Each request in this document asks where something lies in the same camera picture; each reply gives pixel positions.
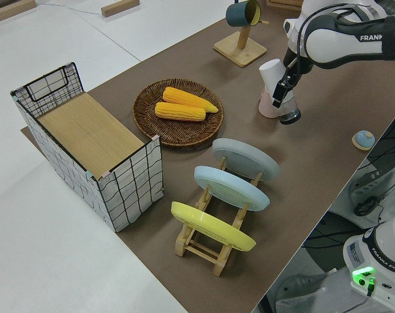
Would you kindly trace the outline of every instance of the wooden mug holder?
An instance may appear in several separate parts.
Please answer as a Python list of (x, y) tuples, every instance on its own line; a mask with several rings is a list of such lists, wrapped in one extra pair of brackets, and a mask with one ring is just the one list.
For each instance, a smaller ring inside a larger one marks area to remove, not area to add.
[(267, 51), (265, 47), (248, 38), (250, 30), (251, 26), (241, 27), (241, 31), (217, 42), (214, 49), (240, 67), (246, 67)]
[[(226, 169), (226, 157), (221, 158), (221, 163), (219, 166), (220, 170), (225, 170)], [(251, 184), (253, 186), (257, 186), (258, 182), (261, 179), (261, 176), (263, 175), (262, 172), (258, 174), (258, 176), (251, 180)], [(206, 208), (212, 198), (212, 195), (209, 193), (209, 187), (207, 187), (204, 191), (203, 194), (201, 195), (199, 201), (196, 203), (195, 208), (205, 212)], [(242, 209), (239, 209), (235, 219), (232, 223), (232, 226), (234, 228), (237, 228), (238, 230), (241, 228), (242, 222), (244, 220), (245, 214), (248, 210), (249, 204), (247, 203)], [(177, 236), (176, 243), (175, 243), (175, 253), (176, 255), (183, 257), (184, 253), (188, 250), (193, 252), (194, 254), (200, 256), (201, 258), (204, 258), (207, 261), (210, 261), (211, 263), (214, 264), (212, 273), (216, 276), (220, 276), (222, 270), (224, 269), (226, 262), (229, 258), (229, 255), (232, 250), (231, 245), (223, 245), (222, 249), (219, 253), (213, 251), (212, 249), (198, 243), (196, 240), (194, 240), (194, 235), (196, 233), (196, 230), (186, 224), (183, 224), (183, 228), (180, 232), (180, 234)]]

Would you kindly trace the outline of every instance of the teal mug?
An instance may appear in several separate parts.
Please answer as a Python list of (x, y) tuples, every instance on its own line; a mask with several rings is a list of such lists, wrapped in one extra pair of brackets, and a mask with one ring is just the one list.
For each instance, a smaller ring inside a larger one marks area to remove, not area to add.
[(233, 27), (254, 26), (260, 17), (261, 9), (257, 0), (235, 0), (226, 10), (226, 22)]

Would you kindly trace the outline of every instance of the yellow plate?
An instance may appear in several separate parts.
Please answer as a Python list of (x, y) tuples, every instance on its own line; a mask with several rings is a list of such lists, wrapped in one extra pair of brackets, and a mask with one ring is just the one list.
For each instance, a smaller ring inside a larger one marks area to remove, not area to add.
[(189, 205), (172, 202), (171, 214), (202, 234), (225, 245), (232, 245), (237, 250), (250, 251), (256, 245), (256, 242), (241, 230)]

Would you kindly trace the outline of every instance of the wire grid basket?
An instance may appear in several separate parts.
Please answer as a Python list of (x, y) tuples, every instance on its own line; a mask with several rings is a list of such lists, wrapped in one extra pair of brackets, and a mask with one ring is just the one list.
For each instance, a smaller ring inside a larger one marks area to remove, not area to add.
[(12, 91), (11, 96), (57, 174), (111, 229), (121, 231), (163, 196), (160, 137), (95, 179), (37, 119), (82, 92), (76, 65), (69, 63)]

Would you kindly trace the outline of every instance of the light blue plate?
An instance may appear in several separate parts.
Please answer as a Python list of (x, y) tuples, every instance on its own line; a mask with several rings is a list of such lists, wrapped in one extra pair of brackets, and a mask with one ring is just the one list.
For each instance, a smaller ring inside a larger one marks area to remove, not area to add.
[(249, 211), (262, 211), (270, 204), (270, 199), (260, 189), (217, 168), (197, 166), (195, 181), (203, 189), (209, 187), (213, 196), (241, 209), (249, 203)]
[(263, 172), (261, 181), (268, 181), (280, 173), (280, 167), (269, 155), (263, 151), (238, 140), (219, 138), (212, 143), (212, 152), (217, 160), (226, 157), (227, 169), (255, 179), (259, 172)]

